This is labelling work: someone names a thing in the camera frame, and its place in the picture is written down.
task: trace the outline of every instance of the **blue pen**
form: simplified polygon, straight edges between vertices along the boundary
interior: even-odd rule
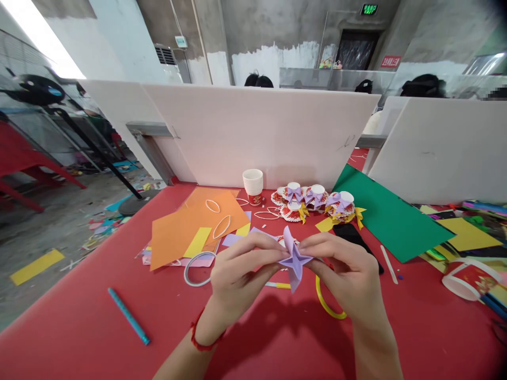
[[[143,341],[143,343],[147,346],[149,344],[149,338],[146,335],[146,333],[143,331],[139,323],[134,319],[132,314],[130,314],[130,311],[128,311],[127,307],[123,303],[123,301],[120,299],[118,294],[114,291],[112,288],[108,288],[107,291],[111,295],[112,299],[114,299],[116,305],[120,308],[121,312],[127,318],[128,322],[132,326],[132,328],[135,330],[135,332],[138,334],[139,338]]]

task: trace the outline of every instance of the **red string bracelet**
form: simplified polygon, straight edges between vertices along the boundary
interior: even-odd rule
[[[192,341],[192,344],[197,348],[198,351],[211,351],[213,349],[214,346],[216,346],[223,338],[223,335],[226,333],[225,331],[222,333],[222,335],[220,335],[218,337],[217,340],[215,340],[215,343],[213,343],[211,346],[203,346],[203,345],[200,345],[196,340],[195,340],[195,329],[197,327],[197,323],[199,322],[199,319],[201,319],[201,315],[203,313],[204,309],[202,309],[202,311],[199,313],[197,319],[195,320],[195,322],[192,322],[190,324],[190,328],[192,329],[192,338],[191,338],[191,341]]]

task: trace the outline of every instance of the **hand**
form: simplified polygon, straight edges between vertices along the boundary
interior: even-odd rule
[[[334,270],[320,260],[306,264],[327,285],[354,323],[372,328],[387,321],[380,290],[379,265],[363,247],[323,232],[303,240],[302,255],[327,257]]]
[[[217,255],[211,271],[213,295],[196,327],[196,341],[212,345],[248,310],[266,282],[282,268],[278,261],[287,257],[286,249],[276,240],[258,232]]]

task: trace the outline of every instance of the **fan stand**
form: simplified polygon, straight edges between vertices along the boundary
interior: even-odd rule
[[[109,161],[106,155],[93,143],[93,141],[78,127],[78,125],[72,120],[67,112],[62,110],[61,108],[49,108],[43,107],[44,111],[46,111],[50,115],[58,115],[60,116],[68,125],[72,128],[72,130],[104,161],[106,166],[111,169],[114,175],[118,177],[120,181],[123,182],[125,186],[132,192],[135,197],[130,197],[124,200],[118,209],[118,212],[121,215],[132,216],[136,212],[138,212],[144,205],[146,205],[155,195],[157,195],[160,190],[148,190],[140,194],[134,187],[130,184],[129,181],[118,171],[118,169]]]

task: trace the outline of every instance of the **black phone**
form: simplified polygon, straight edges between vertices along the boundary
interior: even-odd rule
[[[351,243],[354,243],[354,244],[362,246],[364,249],[366,249],[366,251],[370,255],[372,255],[373,257],[375,257],[375,255],[371,251],[370,247],[368,247],[368,245],[364,242],[364,240],[361,237],[361,235],[359,234],[359,232],[355,229],[354,225],[352,225],[350,223],[347,223],[347,224],[335,224],[333,226],[333,231],[336,234],[336,236],[339,236],[342,239],[347,240],[348,242],[351,242]],[[379,263],[378,259],[377,259],[377,262],[379,264],[379,274],[383,274],[384,273],[384,268]]]

